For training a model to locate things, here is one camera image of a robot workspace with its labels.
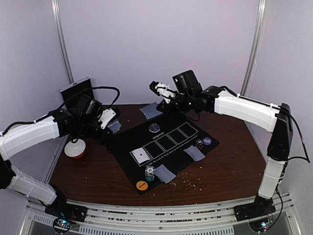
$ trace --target black game mat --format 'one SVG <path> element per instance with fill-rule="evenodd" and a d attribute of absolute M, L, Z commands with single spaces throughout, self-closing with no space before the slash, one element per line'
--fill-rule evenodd
<path fill-rule="evenodd" d="M 149 131 L 152 123 L 160 126 L 159 132 Z M 197 140 L 204 140 L 201 148 L 203 154 L 219 144 L 216 139 L 190 122 L 184 114 L 178 113 L 171 116 L 160 115 L 117 134 L 107 142 L 107 147 L 119 161 L 133 186 L 142 194 L 161 183 L 157 176 L 152 182 L 146 180 L 145 169 L 148 165 L 157 168 L 163 164 L 174 174 L 178 173 L 194 162 L 184 149 L 196 146 Z M 141 147 L 148 153 L 150 160 L 139 164 L 131 152 Z"/>

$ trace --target small white bowl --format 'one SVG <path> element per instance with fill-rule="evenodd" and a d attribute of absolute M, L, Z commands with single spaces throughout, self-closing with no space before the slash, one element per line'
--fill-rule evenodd
<path fill-rule="evenodd" d="M 76 143 L 69 142 L 65 146 L 65 154 L 72 159 L 79 159 L 85 154 L 86 143 L 79 139 Z"/>

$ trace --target playing card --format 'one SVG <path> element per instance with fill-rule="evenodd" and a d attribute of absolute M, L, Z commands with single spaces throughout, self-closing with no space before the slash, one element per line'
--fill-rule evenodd
<path fill-rule="evenodd" d="M 166 184 L 176 177 L 176 175 L 163 164 L 156 168 L 155 175 Z"/>
<path fill-rule="evenodd" d="M 192 157 L 192 159 L 195 162 L 198 162 L 200 160 L 202 160 L 203 158 L 205 158 L 205 155 L 195 146 L 190 146 L 187 149 L 184 149 L 184 151 L 190 156 Z"/>
<path fill-rule="evenodd" d="M 143 148 L 135 149 L 134 151 L 132 151 L 132 154 L 136 158 L 136 160 L 139 164 L 141 164 L 147 160 L 150 160 L 147 152 Z"/>

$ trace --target white robotic arm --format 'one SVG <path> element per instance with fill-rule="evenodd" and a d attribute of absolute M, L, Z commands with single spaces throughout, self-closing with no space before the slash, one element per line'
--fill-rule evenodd
<path fill-rule="evenodd" d="M 0 133 L 0 189 L 12 189 L 36 198 L 48 206 L 52 214 L 60 217 L 63 214 L 66 218 L 72 208 L 67 208 L 66 198 L 59 189 L 21 172 L 11 165 L 9 159 L 38 143 L 68 134 L 73 139 L 93 138 L 98 144 L 104 144 L 113 135 L 107 125 L 118 115 L 118 109 L 103 110 L 100 102 L 83 96 L 71 109 L 60 109 L 34 124 Z"/>
<path fill-rule="evenodd" d="M 164 97 L 157 106 L 159 111 L 175 113 L 194 110 L 196 113 L 207 111 L 228 115 L 258 125 L 272 133 L 268 146 L 267 166 L 258 195 L 252 205 L 254 215 L 267 213 L 267 210 L 264 210 L 273 204 L 272 196 L 284 176 L 290 153 L 293 132 L 289 106 L 252 100 L 235 94 L 227 87 L 210 86 L 203 90 L 191 70 L 174 76 L 173 80 L 178 91 L 171 90 L 163 83 L 154 81 L 150 84 L 150 90 Z M 247 213 L 241 209 L 237 210 L 238 214 Z"/>

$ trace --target white arm segment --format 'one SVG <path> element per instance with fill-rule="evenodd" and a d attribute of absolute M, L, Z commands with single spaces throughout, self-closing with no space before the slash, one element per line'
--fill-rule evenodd
<path fill-rule="evenodd" d="M 222 91 L 219 93 L 219 97 L 215 99 L 214 112 L 251 122 L 273 132 L 277 120 L 275 114 L 278 114 L 279 110 Z"/>
<path fill-rule="evenodd" d="M 275 161 L 268 157 L 263 179 L 259 188 L 259 196 L 270 199 L 276 190 L 277 184 L 282 179 L 285 161 Z"/>
<path fill-rule="evenodd" d="M 7 188 L 25 194 L 26 197 L 34 197 L 46 205 L 51 205 L 57 197 L 53 187 L 21 172 L 15 166 L 12 166 L 12 169 L 16 176 L 13 177 Z"/>
<path fill-rule="evenodd" d="M 214 112 L 222 115 L 232 116 L 273 132 L 279 110 L 273 109 L 277 105 L 271 104 L 267 107 L 256 102 L 235 97 L 227 91 L 219 93 L 215 99 Z M 263 179 L 259 188 L 259 196 L 270 199 L 281 180 L 285 161 L 275 161 L 268 157 Z"/>
<path fill-rule="evenodd" d="M 0 155 L 3 160 L 38 143 L 59 137 L 58 124 L 53 120 L 54 117 L 47 117 L 35 124 L 18 126 L 0 137 Z"/>

